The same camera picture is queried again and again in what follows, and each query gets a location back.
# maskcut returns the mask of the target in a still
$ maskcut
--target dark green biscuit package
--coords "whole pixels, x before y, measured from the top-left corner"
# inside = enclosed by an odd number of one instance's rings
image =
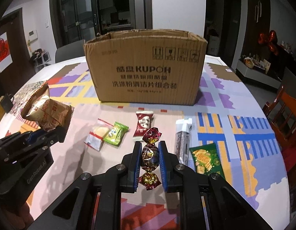
[[[216,172],[225,178],[215,143],[192,147],[189,150],[192,154],[197,173],[209,175]]]

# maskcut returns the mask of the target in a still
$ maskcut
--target brown door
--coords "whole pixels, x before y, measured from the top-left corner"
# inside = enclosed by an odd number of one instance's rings
[[[0,82],[5,93],[15,95],[35,74],[34,66],[29,62],[30,56],[23,32],[22,9],[1,19],[0,36],[5,32],[12,63],[0,73]]]
[[[248,0],[247,24],[242,54],[261,56],[259,34],[270,31],[270,0]]]

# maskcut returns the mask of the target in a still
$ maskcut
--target doorway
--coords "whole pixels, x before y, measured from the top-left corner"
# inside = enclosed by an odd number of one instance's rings
[[[223,28],[220,39],[219,56],[228,67],[232,66],[238,41],[241,6],[242,0],[224,0]]]
[[[0,97],[15,95],[35,74],[29,60],[20,8],[0,21]]]

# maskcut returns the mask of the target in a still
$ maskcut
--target gold snack wrapper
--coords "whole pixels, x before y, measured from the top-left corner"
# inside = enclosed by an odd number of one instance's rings
[[[44,83],[28,100],[21,116],[30,121],[36,121],[40,128],[50,131],[57,126],[69,128],[73,107],[55,101],[49,96],[48,83]]]

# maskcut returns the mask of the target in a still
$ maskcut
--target green snack package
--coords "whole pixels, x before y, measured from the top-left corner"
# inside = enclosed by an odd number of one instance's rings
[[[225,178],[215,143],[192,147],[189,150],[192,154],[197,173],[209,175],[216,172]]]
[[[119,145],[121,139],[128,131],[128,129],[128,126],[122,123],[115,122],[113,129],[110,130],[110,132],[105,136],[103,140],[112,145]]]

